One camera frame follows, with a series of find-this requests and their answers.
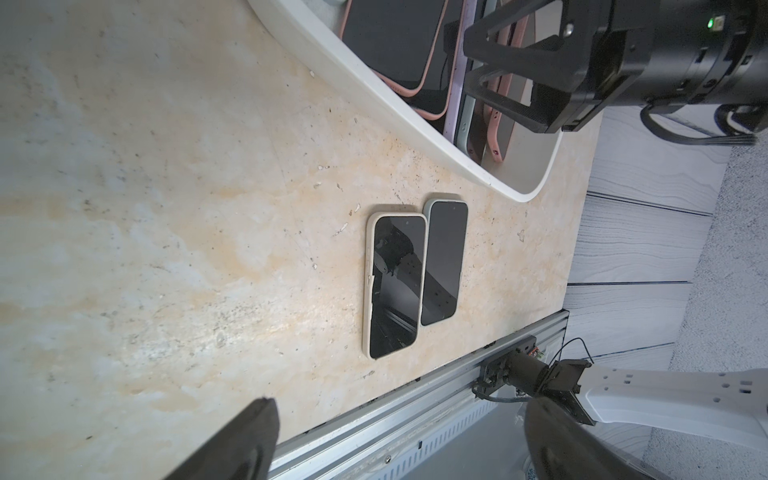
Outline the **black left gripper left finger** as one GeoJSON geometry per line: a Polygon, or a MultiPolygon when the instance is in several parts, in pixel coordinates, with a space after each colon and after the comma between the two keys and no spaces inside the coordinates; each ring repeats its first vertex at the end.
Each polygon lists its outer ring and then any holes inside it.
{"type": "Polygon", "coordinates": [[[267,479],[279,429],[276,401],[256,399],[166,479],[267,479]]]}

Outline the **black phone pink case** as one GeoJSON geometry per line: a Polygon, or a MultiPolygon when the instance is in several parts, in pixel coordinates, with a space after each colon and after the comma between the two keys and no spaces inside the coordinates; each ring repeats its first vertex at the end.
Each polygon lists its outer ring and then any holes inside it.
{"type": "MultiPolygon", "coordinates": [[[[497,43],[504,46],[522,47],[535,39],[535,27],[529,31],[529,20],[526,16],[514,25],[503,27],[497,34],[497,43]]],[[[488,82],[488,88],[509,99],[522,102],[526,79],[512,74],[496,77],[488,82]]],[[[484,107],[487,120],[487,153],[490,158],[501,164],[504,162],[511,141],[515,122],[500,111],[489,106],[484,107]]]]}

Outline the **white plastic storage box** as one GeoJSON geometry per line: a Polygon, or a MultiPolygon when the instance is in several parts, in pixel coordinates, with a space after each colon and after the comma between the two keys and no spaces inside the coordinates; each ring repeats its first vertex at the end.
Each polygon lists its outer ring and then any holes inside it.
{"type": "Polygon", "coordinates": [[[302,1],[251,1],[267,31],[301,63],[437,165],[520,203],[532,201],[564,163],[564,135],[513,135],[512,158],[483,167],[429,126],[302,1]]]}

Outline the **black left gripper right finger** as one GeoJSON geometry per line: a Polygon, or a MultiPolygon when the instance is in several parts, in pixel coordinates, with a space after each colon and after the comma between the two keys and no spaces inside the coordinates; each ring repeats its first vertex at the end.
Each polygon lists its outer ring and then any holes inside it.
{"type": "Polygon", "coordinates": [[[525,438],[539,479],[646,479],[548,398],[528,402],[525,438]]]}

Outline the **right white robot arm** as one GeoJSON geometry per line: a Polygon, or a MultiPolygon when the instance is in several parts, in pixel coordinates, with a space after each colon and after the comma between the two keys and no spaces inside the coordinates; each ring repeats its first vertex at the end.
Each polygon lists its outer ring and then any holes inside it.
{"type": "MultiPolygon", "coordinates": [[[[566,1],[558,32],[526,47],[496,34],[542,8],[513,1],[475,22],[464,53],[479,62],[467,92],[538,134],[577,131],[603,109],[637,105],[657,138],[750,146],[767,127],[763,1],[566,1]]],[[[734,376],[545,364],[513,351],[485,362],[474,394],[511,385],[585,425],[629,423],[763,450],[767,373],[734,376]]]]}

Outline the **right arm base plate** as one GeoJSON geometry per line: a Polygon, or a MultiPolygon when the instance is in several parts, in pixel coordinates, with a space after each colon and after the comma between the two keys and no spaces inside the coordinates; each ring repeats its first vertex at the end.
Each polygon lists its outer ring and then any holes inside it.
{"type": "Polygon", "coordinates": [[[524,394],[534,394],[540,376],[547,369],[533,352],[537,347],[535,336],[525,336],[486,358],[480,364],[480,374],[472,386],[477,398],[489,399],[503,387],[515,387],[524,394]]]}

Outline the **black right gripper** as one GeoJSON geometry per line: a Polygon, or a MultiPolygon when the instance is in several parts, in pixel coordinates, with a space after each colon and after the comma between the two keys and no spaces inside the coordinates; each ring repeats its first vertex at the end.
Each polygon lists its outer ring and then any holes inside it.
{"type": "Polygon", "coordinates": [[[577,131],[609,106],[639,107],[652,132],[664,129],[656,117],[695,105],[715,106],[723,132],[767,127],[764,1],[507,1],[466,30],[463,51],[488,64],[465,92],[534,133],[577,131]],[[551,35],[526,43],[540,11],[551,35]],[[583,76],[568,104],[539,83],[529,105],[488,86],[509,75],[494,66],[567,63],[567,47],[583,76]]]}

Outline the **black phone green case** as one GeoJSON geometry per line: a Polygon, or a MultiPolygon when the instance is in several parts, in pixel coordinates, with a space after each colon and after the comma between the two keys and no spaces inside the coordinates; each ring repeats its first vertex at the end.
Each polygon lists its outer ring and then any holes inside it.
{"type": "Polygon", "coordinates": [[[428,326],[456,313],[469,210],[462,200],[433,198],[424,214],[428,242],[421,325],[428,326]]]}

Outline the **black phone cream case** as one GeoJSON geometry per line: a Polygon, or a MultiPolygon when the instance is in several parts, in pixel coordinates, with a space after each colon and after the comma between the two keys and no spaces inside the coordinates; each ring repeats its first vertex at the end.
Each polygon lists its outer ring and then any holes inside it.
{"type": "Polygon", "coordinates": [[[428,239],[426,217],[376,212],[366,225],[362,348],[379,360],[418,338],[428,239]]]}

